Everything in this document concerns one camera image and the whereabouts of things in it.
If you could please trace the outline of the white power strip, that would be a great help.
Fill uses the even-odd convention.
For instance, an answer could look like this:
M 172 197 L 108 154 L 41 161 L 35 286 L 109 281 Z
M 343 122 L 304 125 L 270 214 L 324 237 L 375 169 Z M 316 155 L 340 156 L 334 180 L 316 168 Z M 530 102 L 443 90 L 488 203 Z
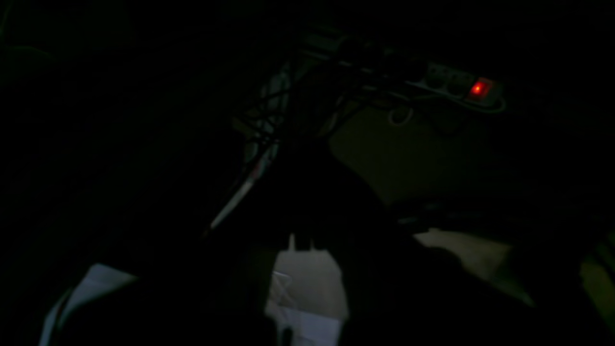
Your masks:
M 484 114 L 498 114 L 506 110 L 504 86 L 487 77 L 354 37 L 307 33 L 303 40 L 305 54 L 309 57 L 321 61 L 337 57 L 340 65 L 347 67 L 359 63 L 364 74 L 397 80 L 397 89 L 409 87 L 421 90 L 422 94 L 415 96 L 415 100 L 443 97 Z

